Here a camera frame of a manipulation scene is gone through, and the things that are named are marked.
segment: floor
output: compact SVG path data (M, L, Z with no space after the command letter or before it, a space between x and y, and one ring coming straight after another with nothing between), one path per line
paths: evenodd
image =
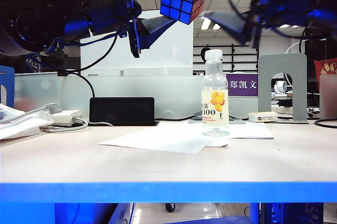
M241 215L248 204L229 203L180 203L174 212L167 212L163 203L137 203L131 224L164 224L187 220L219 218L222 216ZM324 204L324 221L337 223L337 203Z

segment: black power bank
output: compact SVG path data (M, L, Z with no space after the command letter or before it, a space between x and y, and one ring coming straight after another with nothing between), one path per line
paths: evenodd
M97 97L90 99L90 122L114 126L155 126L152 97Z

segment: purple sign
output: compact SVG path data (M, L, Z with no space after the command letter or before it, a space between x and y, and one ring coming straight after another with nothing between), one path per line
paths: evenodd
M229 96L257 96L257 74L227 74Z

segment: bottle label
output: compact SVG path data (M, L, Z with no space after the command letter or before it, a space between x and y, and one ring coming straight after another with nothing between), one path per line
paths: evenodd
M202 90L202 122L207 126L228 126L228 90Z

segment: blue binder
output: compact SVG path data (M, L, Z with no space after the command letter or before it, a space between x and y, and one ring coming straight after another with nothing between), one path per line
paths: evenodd
M0 88L0 103L14 107L14 68L0 65L0 85L5 87L6 102L1 101L3 88Z
M171 224L253 224L253 222L244 216L228 216L213 219L182 221Z

